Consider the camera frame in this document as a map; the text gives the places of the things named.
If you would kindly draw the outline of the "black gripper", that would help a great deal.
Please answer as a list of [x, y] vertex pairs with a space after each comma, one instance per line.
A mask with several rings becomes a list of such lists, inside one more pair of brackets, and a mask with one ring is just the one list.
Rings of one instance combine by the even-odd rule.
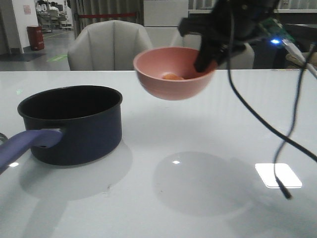
[[195, 70], [204, 72], [212, 62], [224, 63], [230, 36], [238, 45], [264, 38], [260, 23], [273, 16], [278, 4], [277, 0], [218, 0], [210, 13], [183, 18], [180, 35], [201, 36]]

